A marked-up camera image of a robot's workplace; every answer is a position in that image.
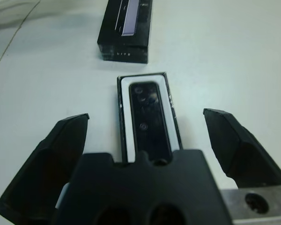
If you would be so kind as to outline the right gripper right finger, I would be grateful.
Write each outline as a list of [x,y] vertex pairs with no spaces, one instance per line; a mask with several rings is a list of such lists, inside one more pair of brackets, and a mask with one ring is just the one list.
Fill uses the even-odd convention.
[[281,185],[281,169],[255,136],[233,114],[203,110],[212,150],[238,188]]

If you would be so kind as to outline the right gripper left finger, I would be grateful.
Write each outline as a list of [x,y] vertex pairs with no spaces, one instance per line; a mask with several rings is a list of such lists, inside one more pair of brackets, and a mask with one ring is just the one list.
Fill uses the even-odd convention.
[[49,225],[65,184],[83,154],[88,114],[56,123],[0,197],[0,215],[15,225]]

